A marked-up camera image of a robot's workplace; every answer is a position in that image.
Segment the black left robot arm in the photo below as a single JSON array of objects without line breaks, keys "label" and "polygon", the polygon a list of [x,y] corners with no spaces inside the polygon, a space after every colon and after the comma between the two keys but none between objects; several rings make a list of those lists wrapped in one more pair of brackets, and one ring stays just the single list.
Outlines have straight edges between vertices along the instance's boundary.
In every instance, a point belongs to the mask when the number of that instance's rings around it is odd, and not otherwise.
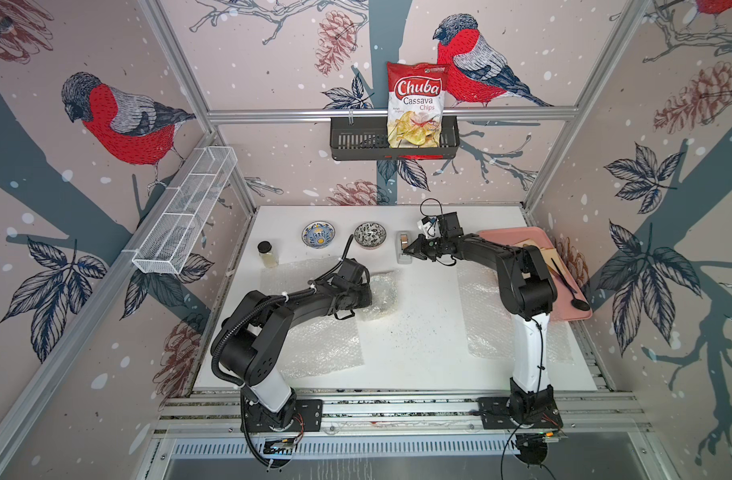
[{"label": "black left robot arm", "polygon": [[332,274],[292,293],[249,292],[210,347],[212,374],[239,389],[251,426],[281,431],[297,414],[297,394],[277,369],[289,331],[308,320],[348,320],[372,303],[370,276]]}]

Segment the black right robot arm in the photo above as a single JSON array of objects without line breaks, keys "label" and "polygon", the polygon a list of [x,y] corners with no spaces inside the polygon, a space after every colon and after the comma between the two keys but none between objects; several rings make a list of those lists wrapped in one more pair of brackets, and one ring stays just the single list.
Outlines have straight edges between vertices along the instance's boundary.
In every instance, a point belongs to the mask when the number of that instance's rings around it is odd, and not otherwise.
[{"label": "black right robot arm", "polygon": [[546,336],[557,289],[540,250],[534,246],[503,245],[476,234],[434,239],[421,234],[402,253],[432,262],[448,255],[496,272],[501,302],[514,324],[510,417],[521,426],[541,420],[554,408],[554,390],[547,372]]}]

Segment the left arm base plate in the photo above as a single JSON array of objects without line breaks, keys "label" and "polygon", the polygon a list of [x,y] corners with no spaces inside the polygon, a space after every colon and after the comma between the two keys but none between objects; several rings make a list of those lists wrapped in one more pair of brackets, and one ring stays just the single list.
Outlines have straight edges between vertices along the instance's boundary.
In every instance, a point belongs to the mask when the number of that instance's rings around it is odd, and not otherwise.
[{"label": "left arm base plate", "polygon": [[248,428],[250,433],[307,433],[321,428],[323,401],[319,399],[293,397],[278,412],[251,400],[242,400],[241,407],[245,421],[242,430]]}]

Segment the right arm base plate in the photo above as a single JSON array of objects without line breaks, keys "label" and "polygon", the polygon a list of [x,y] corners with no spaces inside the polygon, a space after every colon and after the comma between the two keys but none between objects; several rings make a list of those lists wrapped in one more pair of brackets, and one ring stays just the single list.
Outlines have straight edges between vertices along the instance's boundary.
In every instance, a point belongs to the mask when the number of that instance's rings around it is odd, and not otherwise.
[{"label": "right arm base plate", "polygon": [[476,414],[485,430],[526,429],[558,430],[563,420],[552,396],[539,398],[532,406],[509,397],[479,397]]}]

